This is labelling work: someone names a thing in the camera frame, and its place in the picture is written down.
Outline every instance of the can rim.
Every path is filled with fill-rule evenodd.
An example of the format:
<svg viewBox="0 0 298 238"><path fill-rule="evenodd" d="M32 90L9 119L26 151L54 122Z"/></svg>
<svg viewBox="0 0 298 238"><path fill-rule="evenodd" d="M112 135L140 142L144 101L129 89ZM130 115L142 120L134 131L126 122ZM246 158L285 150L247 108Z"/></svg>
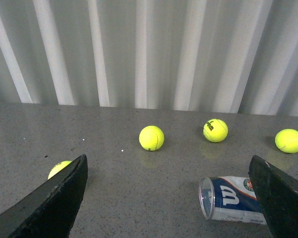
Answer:
<svg viewBox="0 0 298 238"><path fill-rule="evenodd" d="M205 211L205 208L204 208L204 204L203 204L203 193L202 193L202 184L204 181L207 181L209 182L210 184L210 187L211 187L211 195L212 195L212 199L211 199L211 208L210 208L210 214L207 215L206 211ZM200 185L199 185L199 198L200 198L200 204L201 204L201 208L202 208L202 212L203 212L203 215L205 217L206 220L210 219L212 216L213 216L213 212L214 212L214 206L215 206L215 192L214 192L214 186L213 186L213 183L211 181L210 178L203 178L200 182Z"/></svg>

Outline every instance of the yellow tennis ball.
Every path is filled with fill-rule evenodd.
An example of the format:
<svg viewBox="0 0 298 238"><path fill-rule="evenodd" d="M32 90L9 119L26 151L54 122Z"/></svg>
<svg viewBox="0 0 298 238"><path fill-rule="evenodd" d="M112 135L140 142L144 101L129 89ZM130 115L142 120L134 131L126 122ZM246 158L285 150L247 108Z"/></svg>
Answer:
<svg viewBox="0 0 298 238"><path fill-rule="evenodd" d="M159 127L149 125L140 132L139 142L144 149L155 151L163 145L164 134Z"/></svg>
<svg viewBox="0 0 298 238"><path fill-rule="evenodd" d="M55 165L49 173L48 179L56 175L59 171L64 169L67 165L69 165L71 161L63 161Z"/></svg>
<svg viewBox="0 0 298 238"><path fill-rule="evenodd" d="M285 153L298 152L298 131L284 129L277 133L275 143L278 149Z"/></svg>
<svg viewBox="0 0 298 238"><path fill-rule="evenodd" d="M203 127L203 135L211 142L220 142L227 137L227 124L220 119L211 119Z"/></svg>

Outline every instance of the gray countertop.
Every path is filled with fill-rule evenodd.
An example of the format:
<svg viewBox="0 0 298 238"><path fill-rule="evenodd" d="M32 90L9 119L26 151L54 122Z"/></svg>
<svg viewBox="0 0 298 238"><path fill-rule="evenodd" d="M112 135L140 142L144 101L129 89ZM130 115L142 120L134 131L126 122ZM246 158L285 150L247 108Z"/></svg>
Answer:
<svg viewBox="0 0 298 238"><path fill-rule="evenodd" d="M212 118L227 123L225 141L204 138ZM138 141L151 124L165 135L155 152ZM298 153L274 143L285 128L298 130L298 118L0 103L0 213L44 183L56 163L86 154L72 238L269 238L264 225L205 220L198 186L203 177L248 177L253 155L298 179Z"/></svg>

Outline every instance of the white pleated curtain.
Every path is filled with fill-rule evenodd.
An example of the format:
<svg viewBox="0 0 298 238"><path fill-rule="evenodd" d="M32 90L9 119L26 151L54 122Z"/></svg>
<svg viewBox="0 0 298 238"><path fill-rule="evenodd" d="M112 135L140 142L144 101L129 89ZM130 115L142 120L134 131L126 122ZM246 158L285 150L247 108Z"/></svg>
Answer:
<svg viewBox="0 0 298 238"><path fill-rule="evenodd" d="M298 0L0 0L0 101L298 116Z"/></svg>

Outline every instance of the tennis ball can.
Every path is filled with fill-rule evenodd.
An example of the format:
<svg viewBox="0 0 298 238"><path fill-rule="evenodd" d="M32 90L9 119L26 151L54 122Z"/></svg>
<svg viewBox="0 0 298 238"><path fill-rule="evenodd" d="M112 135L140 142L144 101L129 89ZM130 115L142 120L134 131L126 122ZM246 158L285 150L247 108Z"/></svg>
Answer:
<svg viewBox="0 0 298 238"><path fill-rule="evenodd" d="M249 178L203 178L199 197L207 220L267 224Z"/></svg>

